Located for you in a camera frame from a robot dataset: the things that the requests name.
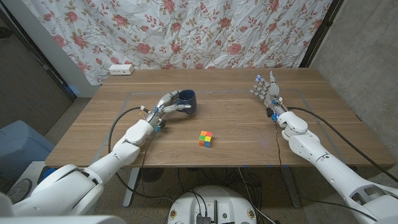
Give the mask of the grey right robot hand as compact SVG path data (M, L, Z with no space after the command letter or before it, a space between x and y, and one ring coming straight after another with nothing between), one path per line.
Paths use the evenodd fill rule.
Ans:
M269 82L261 75L257 75L256 82L257 85L254 85L250 92L263 101L267 116L276 121L281 114L287 112L287 108L283 106L279 86L275 82L273 72L269 73Z

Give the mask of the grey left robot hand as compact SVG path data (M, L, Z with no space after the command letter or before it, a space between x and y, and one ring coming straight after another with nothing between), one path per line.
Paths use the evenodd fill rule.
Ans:
M178 104L178 94L180 90L175 90L173 92L165 94L158 102L157 106L153 111L149 113L149 117L146 121L155 127L160 124L162 117L166 113L171 113L173 111L183 111L185 109L191 109L191 103Z

